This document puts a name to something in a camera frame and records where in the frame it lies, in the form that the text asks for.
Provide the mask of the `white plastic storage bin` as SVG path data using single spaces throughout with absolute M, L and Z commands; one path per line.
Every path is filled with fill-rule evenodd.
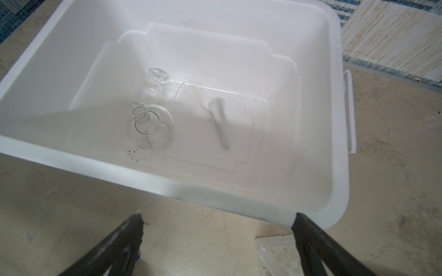
M 144 91 L 163 69 L 163 96 Z M 329 228 L 356 150 L 341 22 L 320 1 L 63 1 L 1 81 L 1 152 L 289 226 Z M 223 99 L 230 148 L 208 107 Z M 161 149 L 128 139 L 132 103 L 173 118 Z

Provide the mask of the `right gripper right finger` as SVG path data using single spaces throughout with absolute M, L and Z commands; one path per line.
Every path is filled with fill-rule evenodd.
M 292 232 L 305 276 L 373 276 L 375 273 L 342 248 L 308 216 L 297 213 Z

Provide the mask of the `white ceramic pestle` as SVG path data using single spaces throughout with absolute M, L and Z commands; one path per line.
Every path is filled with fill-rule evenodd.
M 214 98 L 208 103 L 208 109 L 214 117 L 214 121 L 221 139 L 224 149 L 230 148 L 229 134 L 225 124 L 225 118 L 222 109 L 222 101 L 219 98 Z

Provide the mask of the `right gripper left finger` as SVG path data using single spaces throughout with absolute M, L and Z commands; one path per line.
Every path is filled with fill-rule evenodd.
M 142 215 L 131 215 L 87 254 L 61 273 L 62 276 L 130 276 L 139 259 Z

